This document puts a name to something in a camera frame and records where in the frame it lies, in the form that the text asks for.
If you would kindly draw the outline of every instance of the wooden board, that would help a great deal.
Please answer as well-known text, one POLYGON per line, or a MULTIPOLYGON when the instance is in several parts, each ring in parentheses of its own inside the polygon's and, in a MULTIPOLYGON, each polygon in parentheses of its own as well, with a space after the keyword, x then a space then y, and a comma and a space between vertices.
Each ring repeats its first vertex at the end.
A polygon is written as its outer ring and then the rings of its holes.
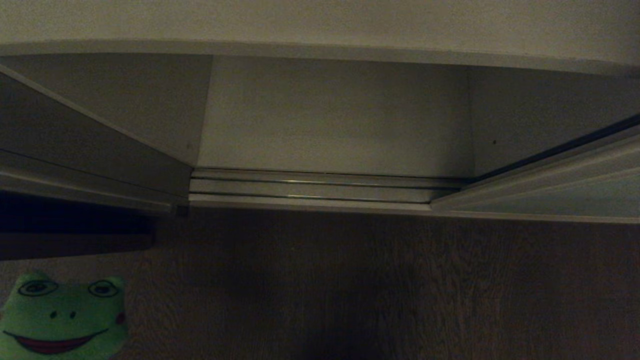
POLYGON ((147 250, 151 234, 0 233, 0 261, 147 250))
POLYGON ((640 226, 195 210, 146 252, 0 262, 127 280, 118 360, 636 359, 640 226))

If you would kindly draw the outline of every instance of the frog mouth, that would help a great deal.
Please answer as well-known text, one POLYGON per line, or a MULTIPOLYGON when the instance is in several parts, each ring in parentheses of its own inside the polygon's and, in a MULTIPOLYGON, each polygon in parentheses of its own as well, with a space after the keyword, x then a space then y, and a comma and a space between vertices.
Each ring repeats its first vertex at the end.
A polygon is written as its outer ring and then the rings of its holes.
POLYGON ((107 330, 109 329, 104 329, 103 331, 96 332, 95 334, 85 336, 83 338, 60 341, 35 340, 6 331, 3 331, 3 333, 13 337, 18 344, 29 351, 37 352, 38 354, 52 355, 75 350, 91 341, 94 337, 105 333, 107 330))

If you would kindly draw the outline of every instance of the white wall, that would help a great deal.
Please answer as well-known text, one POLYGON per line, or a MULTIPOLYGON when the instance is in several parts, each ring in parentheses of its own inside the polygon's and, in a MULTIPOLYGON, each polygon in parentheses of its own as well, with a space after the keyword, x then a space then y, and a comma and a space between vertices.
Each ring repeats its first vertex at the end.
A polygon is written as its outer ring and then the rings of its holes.
POLYGON ((258 54, 640 74, 637 0, 2 1, 0 55, 258 54))
POLYGON ((126 135, 185 163, 196 163, 211 56, 11 56, 0 58, 0 65, 126 135))
POLYGON ((472 68, 470 87, 477 176, 640 113, 638 79, 472 68))
POLYGON ((468 177, 467 71, 218 57, 199 167, 468 177))

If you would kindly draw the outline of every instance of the white panel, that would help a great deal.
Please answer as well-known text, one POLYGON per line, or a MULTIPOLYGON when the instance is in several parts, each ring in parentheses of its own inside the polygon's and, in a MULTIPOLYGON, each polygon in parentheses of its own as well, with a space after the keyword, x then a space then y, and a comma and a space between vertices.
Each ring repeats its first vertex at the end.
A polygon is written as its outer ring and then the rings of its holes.
POLYGON ((199 167, 468 177, 461 67, 221 57, 199 167))
POLYGON ((640 113, 640 80, 471 68, 476 175, 640 113))
POLYGON ((4 74, 0 150, 159 192, 186 196, 189 190, 189 165, 4 74))
POLYGON ((0 65, 97 115, 106 125, 195 164, 210 56, 11 56, 0 58, 0 65))
POLYGON ((0 190, 159 213, 187 199, 0 151, 0 190))
POLYGON ((482 181, 431 207, 640 219, 640 136, 482 181))
POLYGON ((428 217, 484 218, 501 220, 532 220, 551 222, 587 222, 607 224, 640 224, 640 217, 580 217, 572 215, 542 215, 517 213, 489 213, 472 211, 432 211, 426 204, 398 204, 312 199, 272 199, 224 195, 189 196, 191 206, 202 208, 286 209, 295 211, 329 211, 340 213, 381 213, 428 217))
POLYGON ((637 0, 3 1, 0 54, 273 55, 289 44, 289 54, 306 56, 426 54, 467 65, 638 74, 638 7, 637 0))
POLYGON ((640 176, 629 176, 521 199, 469 206, 465 211, 640 219, 640 176))

